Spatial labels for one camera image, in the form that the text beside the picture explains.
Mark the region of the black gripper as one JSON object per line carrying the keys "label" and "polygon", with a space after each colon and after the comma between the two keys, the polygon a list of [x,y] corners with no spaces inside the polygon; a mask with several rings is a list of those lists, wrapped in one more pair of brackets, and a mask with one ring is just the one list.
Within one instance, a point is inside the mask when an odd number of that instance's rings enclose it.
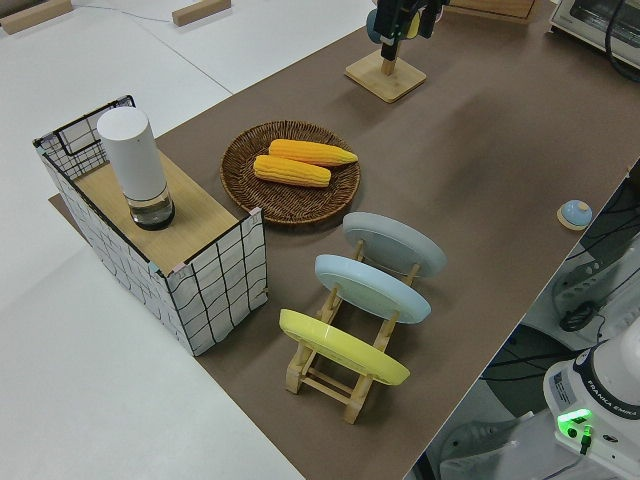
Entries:
{"label": "black gripper", "polygon": [[[442,14],[442,0],[424,1],[420,17],[418,34],[430,38],[435,24]],[[374,31],[380,34],[381,41],[387,46],[396,46],[401,40],[407,23],[406,2],[403,0],[379,0],[374,21]]]}

